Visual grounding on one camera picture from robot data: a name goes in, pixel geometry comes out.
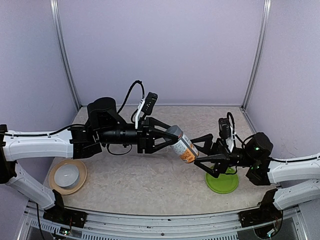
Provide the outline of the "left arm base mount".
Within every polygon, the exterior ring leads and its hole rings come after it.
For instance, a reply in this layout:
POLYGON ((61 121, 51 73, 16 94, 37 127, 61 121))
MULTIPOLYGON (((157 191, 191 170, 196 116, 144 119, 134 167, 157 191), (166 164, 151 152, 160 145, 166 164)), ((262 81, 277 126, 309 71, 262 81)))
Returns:
POLYGON ((55 189, 52 191, 55 197, 54 206, 44 211, 43 218, 54 223, 83 229, 87 219, 87 213, 66 208, 61 194, 55 189))

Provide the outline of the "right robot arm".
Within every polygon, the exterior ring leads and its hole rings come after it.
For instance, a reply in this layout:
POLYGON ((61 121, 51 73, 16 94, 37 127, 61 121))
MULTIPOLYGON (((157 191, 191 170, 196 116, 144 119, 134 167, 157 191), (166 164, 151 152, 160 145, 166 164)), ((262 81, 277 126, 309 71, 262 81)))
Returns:
POLYGON ((320 155, 318 153, 297 158, 272 158, 273 144, 263 133, 258 132, 241 141, 235 131, 235 120, 228 112, 218 120, 219 137, 207 134, 192 139, 204 157, 193 163, 213 178, 229 175, 229 168, 247 168, 246 177, 256 186, 271 186, 282 182, 300 180, 301 183, 286 188, 272 189, 265 193, 262 206, 256 210, 256 218, 266 222, 277 210, 306 203, 320 197, 320 155))

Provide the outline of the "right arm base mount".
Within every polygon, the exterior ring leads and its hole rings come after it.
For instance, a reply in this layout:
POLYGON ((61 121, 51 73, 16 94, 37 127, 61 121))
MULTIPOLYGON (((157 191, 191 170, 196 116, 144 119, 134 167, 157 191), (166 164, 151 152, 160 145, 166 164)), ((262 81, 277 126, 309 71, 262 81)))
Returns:
POLYGON ((283 210, 278 210, 274 205, 274 197, 277 191, 276 188, 268 190, 258 208, 238 213, 242 228, 272 222, 283 217, 283 210))

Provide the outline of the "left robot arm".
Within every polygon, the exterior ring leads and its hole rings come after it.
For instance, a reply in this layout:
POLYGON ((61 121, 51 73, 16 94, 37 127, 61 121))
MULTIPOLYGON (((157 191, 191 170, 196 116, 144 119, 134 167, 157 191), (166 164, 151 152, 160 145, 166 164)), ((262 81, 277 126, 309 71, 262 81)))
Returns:
POLYGON ((137 146, 138 153, 152 154, 178 141, 166 130, 169 125, 150 117, 158 96, 150 92, 142 99, 140 119, 128 123, 120 116, 115 99, 101 97, 87 106, 85 124, 72 124, 54 132, 17 132, 0 126, 0 182, 36 202, 63 223, 70 218, 60 193, 51 190, 18 164, 20 159, 60 157, 87 159, 107 145, 137 146))

